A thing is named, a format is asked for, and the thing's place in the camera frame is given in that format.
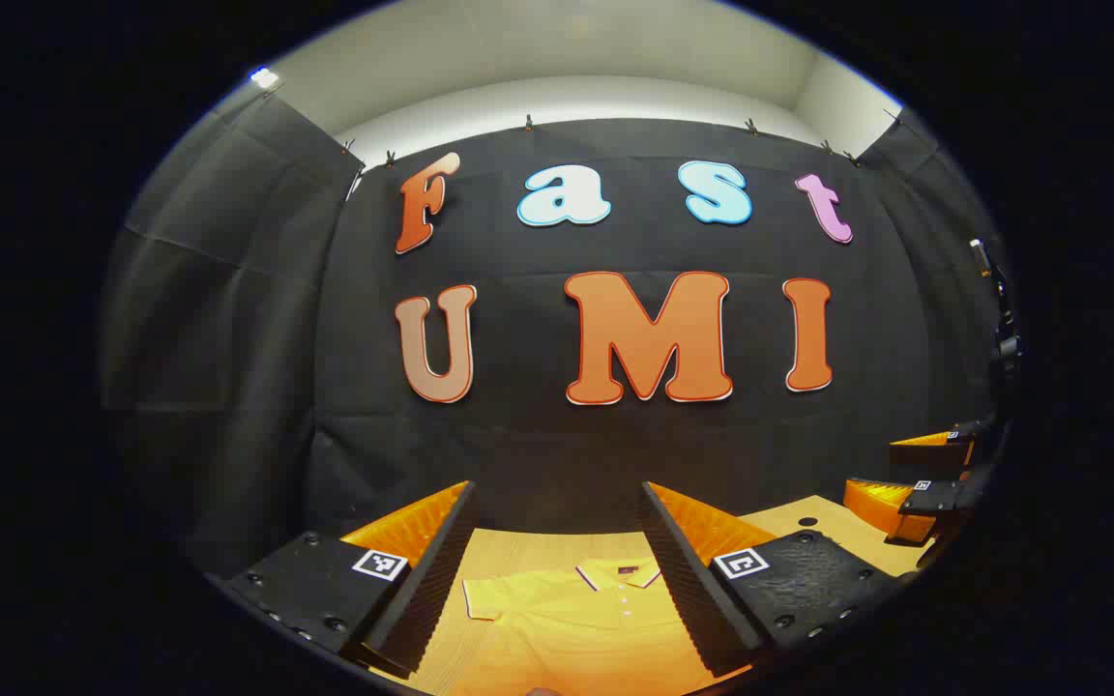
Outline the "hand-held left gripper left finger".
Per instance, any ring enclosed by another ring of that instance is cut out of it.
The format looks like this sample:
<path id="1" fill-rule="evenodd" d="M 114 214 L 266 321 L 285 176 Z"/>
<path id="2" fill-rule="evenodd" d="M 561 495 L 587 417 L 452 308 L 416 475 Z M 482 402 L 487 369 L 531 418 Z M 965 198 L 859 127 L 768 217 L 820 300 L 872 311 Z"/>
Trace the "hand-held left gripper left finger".
<path id="1" fill-rule="evenodd" d="M 476 529 L 473 497 L 460 481 L 352 533 L 304 532 L 221 586 L 319 651 L 410 677 Z"/>

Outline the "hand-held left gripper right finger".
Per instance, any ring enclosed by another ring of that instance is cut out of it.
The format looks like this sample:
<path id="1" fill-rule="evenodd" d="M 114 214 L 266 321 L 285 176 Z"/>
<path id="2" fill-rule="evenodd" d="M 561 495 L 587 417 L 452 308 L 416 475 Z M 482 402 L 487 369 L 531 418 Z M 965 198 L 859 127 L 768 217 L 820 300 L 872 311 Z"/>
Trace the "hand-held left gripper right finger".
<path id="1" fill-rule="evenodd" d="M 717 677 L 805 660 L 901 590 L 895 574 L 811 528 L 765 532 L 653 481 L 638 499 L 678 617 Z"/>

